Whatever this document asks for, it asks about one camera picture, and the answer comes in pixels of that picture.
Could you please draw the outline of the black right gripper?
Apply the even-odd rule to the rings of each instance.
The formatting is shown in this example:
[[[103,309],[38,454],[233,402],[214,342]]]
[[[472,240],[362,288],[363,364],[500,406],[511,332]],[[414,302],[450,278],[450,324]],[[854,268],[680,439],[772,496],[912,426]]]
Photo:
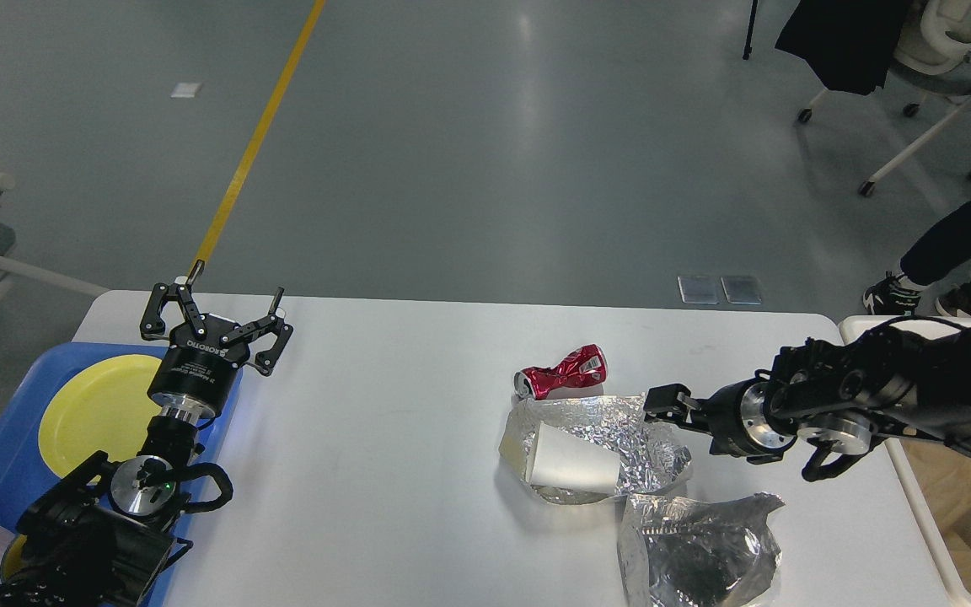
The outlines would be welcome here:
[[[684,384],[658,385],[645,395],[643,419],[710,437],[713,456],[774,464],[797,444],[797,437],[771,423],[766,410],[769,387],[766,379],[750,378],[695,399]]]

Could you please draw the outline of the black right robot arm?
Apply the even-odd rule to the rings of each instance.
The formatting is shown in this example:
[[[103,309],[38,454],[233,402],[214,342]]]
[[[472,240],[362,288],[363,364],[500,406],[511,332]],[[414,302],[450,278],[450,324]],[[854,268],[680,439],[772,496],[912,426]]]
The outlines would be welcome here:
[[[711,439],[714,456],[782,461],[805,442],[805,481],[835,479],[888,438],[940,444],[971,459],[971,327],[939,338],[906,331],[903,316],[852,343],[785,346],[768,369],[694,397],[682,384],[645,395],[647,422]]]

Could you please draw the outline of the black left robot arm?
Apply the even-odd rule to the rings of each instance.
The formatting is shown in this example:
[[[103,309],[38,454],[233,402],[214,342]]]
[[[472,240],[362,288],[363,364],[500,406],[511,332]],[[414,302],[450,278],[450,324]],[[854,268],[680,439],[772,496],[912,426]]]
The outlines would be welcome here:
[[[158,414],[134,457],[95,450],[34,500],[15,530],[0,527],[0,606],[139,606],[193,543],[181,518],[209,513],[234,495],[206,459],[201,431],[223,413],[243,369],[270,376],[292,338],[281,309],[247,323],[205,314],[193,284],[204,269],[152,288],[139,323],[144,341],[167,341],[146,389]]]

